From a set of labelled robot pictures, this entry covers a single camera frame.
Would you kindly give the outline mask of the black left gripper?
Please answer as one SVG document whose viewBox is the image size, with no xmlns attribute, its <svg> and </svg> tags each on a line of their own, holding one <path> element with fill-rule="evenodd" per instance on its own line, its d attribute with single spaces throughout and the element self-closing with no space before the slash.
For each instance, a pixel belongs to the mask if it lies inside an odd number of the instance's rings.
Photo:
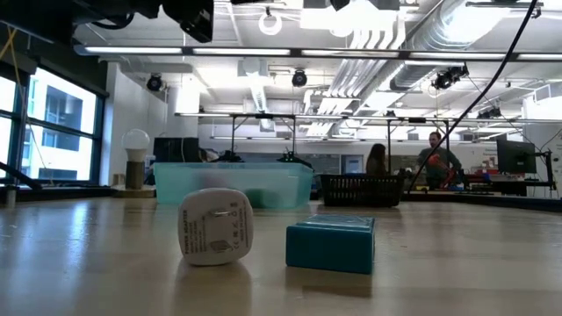
<svg viewBox="0 0 562 316">
<path fill-rule="evenodd" d="M 162 0 L 162 7 L 197 42 L 213 40 L 213 0 Z"/>
</svg>

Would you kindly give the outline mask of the teal plastic box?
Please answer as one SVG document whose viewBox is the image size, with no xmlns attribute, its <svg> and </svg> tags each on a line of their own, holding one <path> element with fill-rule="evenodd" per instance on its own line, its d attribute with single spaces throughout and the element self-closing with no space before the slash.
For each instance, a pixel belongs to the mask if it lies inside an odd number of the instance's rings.
<svg viewBox="0 0 562 316">
<path fill-rule="evenodd" d="M 286 228 L 285 263 L 291 267 L 370 275 L 375 219 L 317 214 Z"/>
</svg>

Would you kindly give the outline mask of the ceiling light strip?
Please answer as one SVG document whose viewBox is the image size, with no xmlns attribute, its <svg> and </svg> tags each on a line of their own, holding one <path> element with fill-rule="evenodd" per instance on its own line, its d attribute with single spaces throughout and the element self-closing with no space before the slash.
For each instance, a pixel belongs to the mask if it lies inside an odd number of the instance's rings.
<svg viewBox="0 0 562 316">
<path fill-rule="evenodd" d="M 89 46 L 74 46 L 74 49 L 79 54 L 130 54 L 130 55 L 182 55 L 183 49 L 181 47 L 89 47 Z"/>
<path fill-rule="evenodd" d="M 410 59 L 417 60 L 439 60 L 439 61 L 501 61 L 505 54 L 497 53 L 474 53 L 474 52 L 419 52 L 411 53 Z"/>
<path fill-rule="evenodd" d="M 291 54 L 290 49 L 264 49 L 264 48 L 193 48 L 196 55 L 252 55 L 252 56 L 286 56 Z"/>
<path fill-rule="evenodd" d="M 522 62 L 562 62 L 562 53 L 555 54 L 518 54 L 516 56 L 517 61 Z"/>
<path fill-rule="evenodd" d="M 399 56 L 397 52 L 389 51 L 366 51 L 366 50 L 318 50 L 318 49 L 305 49 L 301 51 L 303 56 L 317 56 L 321 58 L 328 57 L 342 57 L 342 58 L 395 58 Z"/>
</svg>

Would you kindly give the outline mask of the black computer monitor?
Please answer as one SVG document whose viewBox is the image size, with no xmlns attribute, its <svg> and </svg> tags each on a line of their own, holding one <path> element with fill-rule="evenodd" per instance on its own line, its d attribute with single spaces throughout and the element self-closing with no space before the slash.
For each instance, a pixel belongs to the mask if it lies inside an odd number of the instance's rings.
<svg viewBox="0 0 562 316">
<path fill-rule="evenodd" d="M 498 169 L 510 174 L 537 172 L 535 147 L 528 142 L 497 140 Z"/>
<path fill-rule="evenodd" d="M 156 162 L 201 162 L 198 138 L 155 138 Z"/>
</svg>

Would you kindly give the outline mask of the person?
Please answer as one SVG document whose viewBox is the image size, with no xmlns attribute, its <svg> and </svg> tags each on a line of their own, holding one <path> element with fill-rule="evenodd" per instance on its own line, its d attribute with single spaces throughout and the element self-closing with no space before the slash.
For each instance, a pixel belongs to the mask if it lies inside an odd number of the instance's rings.
<svg viewBox="0 0 562 316">
<path fill-rule="evenodd" d="M 365 172 L 369 176 L 385 176 L 385 146 L 376 143 L 371 147 L 368 155 Z"/>
<path fill-rule="evenodd" d="M 441 160 L 448 164 L 451 169 L 454 169 L 457 174 L 462 168 L 460 160 L 446 148 L 439 146 L 439 142 L 442 139 L 442 135 L 439 132 L 432 132 L 429 134 L 429 147 L 423 149 L 417 157 L 416 164 L 417 169 L 422 169 L 422 163 L 428 156 L 433 154 L 439 154 Z M 431 190 L 440 189 L 439 185 L 446 177 L 446 172 L 440 169 L 438 166 L 430 165 L 429 162 L 425 164 L 426 170 L 426 182 Z"/>
</svg>

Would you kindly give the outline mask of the white bulb on brass base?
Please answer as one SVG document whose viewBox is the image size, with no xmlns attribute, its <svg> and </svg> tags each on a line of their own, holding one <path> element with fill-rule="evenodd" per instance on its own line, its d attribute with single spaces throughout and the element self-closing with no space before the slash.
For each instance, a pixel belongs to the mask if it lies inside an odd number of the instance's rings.
<svg viewBox="0 0 562 316">
<path fill-rule="evenodd" d="M 148 134 L 141 129 L 131 129 L 124 133 L 121 145 L 126 151 L 127 190 L 140 190 L 144 183 L 145 157 L 150 144 Z"/>
</svg>

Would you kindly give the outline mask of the teal translucent plastic bin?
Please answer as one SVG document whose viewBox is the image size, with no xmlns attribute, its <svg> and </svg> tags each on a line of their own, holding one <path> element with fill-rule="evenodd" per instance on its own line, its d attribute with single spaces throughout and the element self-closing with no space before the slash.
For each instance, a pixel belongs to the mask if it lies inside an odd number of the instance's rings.
<svg viewBox="0 0 562 316">
<path fill-rule="evenodd" d="M 184 197 L 203 190 L 204 173 L 221 175 L 226 189 L 266 189 L 277 192 L 278 209 L 300 208 L 310 199 L 313 170 L 298 163 L 284 162 L 158 162 L 154 166 L 155 188 L 160 204 L 179 205 Z"/>
</svg>

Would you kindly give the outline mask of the red desk lamp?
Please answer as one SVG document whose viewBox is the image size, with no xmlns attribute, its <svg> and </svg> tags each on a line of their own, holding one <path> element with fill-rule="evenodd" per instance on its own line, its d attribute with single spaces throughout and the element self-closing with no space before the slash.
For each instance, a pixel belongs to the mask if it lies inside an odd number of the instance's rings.
<svg viewBox="0 0 562 316">
<path fill-rule="evenodd" d="M 445 189 L 450 185 L 450 183 L 455 179 L 457 172 L 454 169 L 451 169 L 448 164 L 445 164 L 439 154 L 433 154 L 429 157 L 429 164 L 438 166 L 440 169 L 446 172 L 446 177 L 440 183 L 439 188 Z"/>
</svg>

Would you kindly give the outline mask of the black slotted plastic basket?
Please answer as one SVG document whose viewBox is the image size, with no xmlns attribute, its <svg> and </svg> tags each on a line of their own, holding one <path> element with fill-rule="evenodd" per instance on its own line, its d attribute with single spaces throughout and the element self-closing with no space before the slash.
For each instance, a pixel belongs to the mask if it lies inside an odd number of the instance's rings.
<svg viewBox="0 0 562 316">
<path fill-rule="evenodd" d="M 315 179 L 325 206 L 394 207 L 404 191 L 401 176 L 317 175 Z"/>
</svg>

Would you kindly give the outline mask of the pink white power adapter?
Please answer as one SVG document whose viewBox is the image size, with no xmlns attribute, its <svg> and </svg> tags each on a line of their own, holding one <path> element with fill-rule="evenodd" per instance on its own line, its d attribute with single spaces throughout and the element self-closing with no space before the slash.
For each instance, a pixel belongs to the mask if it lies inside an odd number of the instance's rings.
<svg viewBox="0 0 562 316">
<path fill-rule="evenodd" d="M 193 191 L 179 206 L 177 234 L 182 256 L 190 265 L 218 266 L 238 261 L 252 248 L 253 208 L 238 190 Z"/>
</svg>

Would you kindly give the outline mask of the silver ventilation duct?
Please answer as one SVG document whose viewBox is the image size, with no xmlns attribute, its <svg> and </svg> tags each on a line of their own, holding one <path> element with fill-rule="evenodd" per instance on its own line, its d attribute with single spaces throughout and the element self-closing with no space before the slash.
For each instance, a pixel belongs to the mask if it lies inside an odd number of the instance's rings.
<svg viewBox="0 0 562 316">
<path fill-rule="evenodd" d="M 530 0 L 444 0 L 429 20 L 406 40 L 406 50 L 464 52 L 490 33 L 514 9 Z M 394 91 L 411 90 L 436 72 L 438 65 L 413 61 L 389 62 L 392 73 L 381 84 Z"/>
</svg>

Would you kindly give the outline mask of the black station frame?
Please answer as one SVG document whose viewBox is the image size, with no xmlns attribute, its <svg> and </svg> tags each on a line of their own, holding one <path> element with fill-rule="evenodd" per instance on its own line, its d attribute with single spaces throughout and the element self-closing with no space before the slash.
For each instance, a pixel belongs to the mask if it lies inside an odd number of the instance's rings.
<svg viewBox="0 0 562 316">
<path fill-rule="evenodd" d="M 231 120 L 231 134 L 230 134 L 230 147 L 234 151 L 234 142 L 236 140 L 236 130 L 242 126 L 248 119 L 268 119 L 268 120 L 281 120 L 285 122 L 287 119 L 292 121 L 288 125 L 292 136 L 287 138 L 280 138 L 280 140 L 289 140 L 292 143 L 292 150 L 296 149 L 296 128 L 297 122 L 300 120 L 318 120 L 320 123 L 336 123 L 340 121 L 354 120 L 354 121 L 381 121 L 386 128 L 386 150 L 388 157 L 392 153 L 392 135 L 394 131 L 401 126 L 405 125 L 420 125 L 427 123 L 434 123 L 434 127 L 438 129 L 439 123 L 443 124 L 444 131 L 442 132 L 442 141 L 446 143 L 446 149 L 450 150 L 450 134 L 453 132 L 457 123 L 451 123 L 447 118 L 423 118 L 423 117 L 373 117 L 373 116 L 349 116 L 349 115 L 304 115 L 304 114 L 280 114 L 280 113 L 230 113 L 227 115 Z"/>
</svg>

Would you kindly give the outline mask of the dark window frame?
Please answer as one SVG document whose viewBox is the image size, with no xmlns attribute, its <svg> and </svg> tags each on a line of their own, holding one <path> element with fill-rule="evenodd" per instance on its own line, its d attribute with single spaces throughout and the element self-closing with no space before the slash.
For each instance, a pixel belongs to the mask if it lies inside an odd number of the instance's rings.
<svg viewBox="0 0 562 316">
<path fill-rule="evenodd" d="M 105 96 L 49 68 L 0 61 L 0 183 L 5 169 L 46 185 L 98 184 Z"/>
</svg>

